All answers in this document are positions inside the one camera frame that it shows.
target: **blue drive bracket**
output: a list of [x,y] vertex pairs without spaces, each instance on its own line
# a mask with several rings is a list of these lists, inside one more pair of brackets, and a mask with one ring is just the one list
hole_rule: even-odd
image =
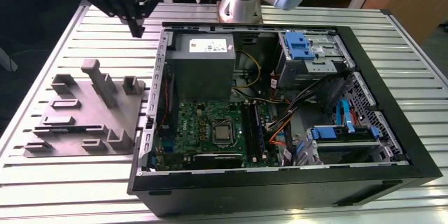
[[316,127],[311,129],[314,139],[336,138],[334,127]]
[[286,32],[286,39],[294,60],[314,60],[316,58],[303,33]]
[[[354,123],[352,123],[352,116],[350,114],[350,107],[351,105],[348,104],[347,100],[340,100],[338,102],[336,106],[336,124],[338,125],[347,125],[348,132],[354,133],[355,128],[354,128]],[[342,117],[342,109],[344,111],[344,123],[343,123],[343,117]]]

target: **metal frame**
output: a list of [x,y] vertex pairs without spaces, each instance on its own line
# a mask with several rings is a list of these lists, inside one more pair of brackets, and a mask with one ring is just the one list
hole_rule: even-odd
[[[56,73],[70,72],[82,79],[75,68],[83,58],[102,57],[102,66],[118,79],[127,74],[138,75],[151,86],[162,21],[215,22],[216,13],[216,5],[162,3],[146,21],[143,39],[132,38],[120,20],[107,17],[98,8],[86,8],[80,13],[75,28],[62,37],[66,42],[56,59],[46,65],[52,67],[40,73],[40,86],[32,87],[35,90],[26,97],[0,140],[0,143],[10,141],[8,150],[2,152],[0,220],[20,224],[172,221],[159,219],[138,198],[127,195],[132,156],[28,159],[20,148],[28,133],[22,131],[40,120],[46,108],[42,102],[54,96],[54,91],[46,89]],[[424,64],[427,57],[414,50],[410,37],[379,10],[299,7],[286,12],[264,6],[263,16],[264,23],[351,26],[446,177],[422,187],[399,190],[363,206],[188,216],[176,221],[443,222],[448,200],[448,91],[438,80],[438,69]]]
[[[263,194],[264,190],[279,190],[279,187],[283,187],[284,184],[288,186],[295,186],[296,189],[303,187],[304,185],[312,187],[315,183],[328,183],[330,187],[334,188],[328,191],[330,194],[335,193],[335,190],[342,192],[346,186],[340,185],[340,181],[347,182],[347,185],[351,182],[366,182],[367,185],[370,182],[375,180],[382,180],[383,184],[392,183],[392,181],[400,181],[395,186],[391,186],[387,189],[378,190],[375,194],[360,197],[356,196],[356,200],[351,200],[354,195],[360,194],[360,192],[346,192],[346,196],[343,198],[348,198],[342,201],[342,203],[334,203],[326,201],[326,206],[331,204],[339,205],[360,205],[366,204],[371,200],[376,199],[379,195],[386,195],[386,193],[391,193],[400,187],[407,187],[408,184],[422,185],[435,178],[442,176],[442,173],[438,169],[436,164],[434,163],[431,156],[422,144],[422,141],[412,129],[411,123],[407,121],[407,118],[400,110],[399,104],[387,88],[384,81],[382,80],[380,74],[375,69],[375,66],[368,58],[368,55],[359,44],[356,36],[350,27],[340,26],[307,26],[307,25],[276,25],[276,24],[202,24],[202,23],[163,23],[163,27],[166,27],[164,31],[174,33],[222,33],[228,30],[230,32],[247,32],[247,33],[275,33],[279,29],[288,30],[302,30],[302,29],[331,29],[335,30],[340,36],[342,41],[344,42],[346,49],[354,57],[354,61],[356,63],[356,67],[359,69],[360,75],[363,76],[363,80],[370,88],[370,92],[380,105],[380,111],[384,114],[384,118],[388,122],[391,130],[395,133],[395,137],[403,146],[404,152],[407,153],[411,165],[404,166],[382,166],[375,168],[375,173],[372,172],[371,167],[358,167],[358,168],[338,168],[332,167],[332,169],[302,169],[302,167],[279,167],[278,169],[258,169],[258,168],[246,168],[239,169],[239,173],[224,173],[223,170],[199,170],[199,171],[183,171],[182,176],[176,176],[178,172],[152,172],[143,171],[140,167],[146,167],[144,162],[148,162],[148,151],[152,149],[152,139],[154,139],[154,129],[150,129],[150,134],[143,135],[140,148],[139,150],[139,160],[134,162],[134,168],[131,172],[130,179],[130,194],[138,195],[139,198],[144,201],[147,205],[151,205],[151,210],[156,212],[159,215],[174,214],[171,211],[191,211],[192,213],[215,213],[214,211],[219,211],[220,209],[208,208],[206,205],[202,205],[204,201],[198,200],[196,198],[191,198],[190,202],[196,206],[196,209],[190,207],[188,210],[182,207],[187,205],[186,195],[190,194],[188,190],[194,189],[198,191],[196,195],[199,198],[204,197],[207,200],[214,199],[214,192],[219,195],[218,191],[214,191],[211,188],[222,188],[227,189],[231,195],[238,195],[238,191],[240,187],[244,187],[247,191],[252,192],[251,199],[242,198],[239,201],[244,200],[244,207],[230,207],[227,210],[231,212],[238,211],[239,209],[250,209],[251,206],[256,206],[256,201],[259,200],[259,196]],[[167,50],[167,34],[162,35],[162,46],[158,51],[158,65],[163,64],[163,56]],[[155,76],[162,76],[162,72],[155,72]],[[150,96],[150,109],[147,116],[156,121],[155,112],[158,111],[159,98],[156,93],[159,93],[158,86],[160,86],[160,80],[154,83],[154,90],[151,91]],[[314,199],[326,198],[326,194],[320,195],[320,191],[315,191]],[[172,204],[168,203],[168,199],[172,202],[178,202],[178,209],[172,207]],[[292,205],[278,205],[278,207],[291,208]],[[310,207],[310,205],[302,203],[302,207]]]

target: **gray fixture plate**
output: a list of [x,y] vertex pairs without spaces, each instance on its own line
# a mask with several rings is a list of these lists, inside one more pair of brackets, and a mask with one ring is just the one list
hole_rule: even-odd
[[[127,95],[124,93],[122,81],[115,81],[114,83],[118,89],[118,92],[115,93],[118,106],[115,108],[107,108],[100,95],[94,89],[92,82],[79,81],[78,85],[70,86],[74,95],[59,95],[55,100],[78,99],[80,101],[80,108],[63,108],[55,110],[51,107],[51,102],[48,103],[50,105],[43,114],[43,120],[46,120],[48,116],[72,116],[76,120],[75,125],[106,125],[106,127],[112,129],[118,135],[124,129],[134,141],[144,91],[142,91],[140,94]],[[139,81],[139,86],[144,88],[144,81]],[[106,149],[103,151],[87,152],[82,147],[83,139],[102,139],[106,144]],[[30,152],[26,150],[26,157],[126,155],[132,153],[132,147],[124,150],[112,149],[110,143],[107,143],[107,134],[91,135],[83,133],[60,133],[55,136],[46,136],[42,138],[36,136],[30,142],[39,140],[44,140],[52,145],[51,150],[44,152]]]

